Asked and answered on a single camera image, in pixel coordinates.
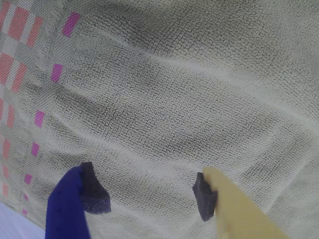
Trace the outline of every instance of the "red stripe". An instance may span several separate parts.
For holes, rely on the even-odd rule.
[[[14,59],[6,54],[0,56],[0,83],[5,85]]]
[[[26,73],[26,66],[23,65],[23,64],[20,64],[19,65],[19,68],[18,68],[18,72],[15,76],[15,79],[14,79],[14,82],[13,82],[13,85],[12,85],[12,91],[13,92],[18,92],[18,90],[20,89],[20,86],[23,82],[23,77]]]
[[[2,5],[2,9],[0,11],[0,31],[2,29],[5,16],[8,13],[9,7],[10,7],[10,3],[8,1],[5,1]]]
[[[3,100],[0,98],[0,120],[2,120],[2,113],[3,113]]]
[[[7,167],[5,167],[4,165],[2,165],[2,169],[3,169],[3,175],[5,178],[9,177],[9,170]]]
[[[6,126],[8,126],[9,128],[12,128],[13,122],[14,122],[14,108],[13,106],[9,106],[9,113],[8,113],[8,119],[6,121]]]
[[[34,24],[32,26],[32,29],[31,29],[31,32],[30,32],[30,35],[29,35],[29,38],[28,38],[28,41],[26,43],[26,45],[28,47],[33,47],[34,46],[35,40],[36,40],[36,37],[39,34],[39,30],[40,30],[40,27],[42,25],[42,22],[43,22],[43,19],[41,17],[37,16],[35,18]]]
[[[3,184],[3,186],[2,186],[2,192],[3,192],[3,195],[5,195],[6,197],[8,196],[9,187],[8,187],[7,184]]]
[[[10,152],[10,141],[5,139],[3,144],[3,157],[5,159],[9,158],[9,152]]]
[[[13,19],[10,24],[8,35],[15,40],[20,40],[21,34],[23,32],[24,26],[29,16],[29,11],[17,7],[14,12]]]

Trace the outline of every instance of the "gray towel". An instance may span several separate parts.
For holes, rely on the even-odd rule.
[[[215,239],[192,191],[214,166],[290,238],[318,238],[318,1],[21,2],[43,23],[34,45],[10,11],[0,33],[27,68],[2,92],[2,202],[44,228],[57,182],[91,161],[112,198],[87,214],[93,239]]]

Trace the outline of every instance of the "microfiber towel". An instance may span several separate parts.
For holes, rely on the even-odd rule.
[[[317,239],[318,21],[317,0],[0,0],[0,200],[45,228],[92,162],[93,239],[216,239],[192,191],[213,166]]]

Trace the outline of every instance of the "white surface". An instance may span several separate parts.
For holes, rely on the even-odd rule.
[[[0,203],[1,239],[44,239],[44,230]]]

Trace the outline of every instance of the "dark gray foam pad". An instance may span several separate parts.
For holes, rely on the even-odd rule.
[[[206,222],[214,215],[218,192],[211,191],[202,173],[197,173],[197,180],[193,186],[193,191],[197,200],[199,214],[203,221]]]

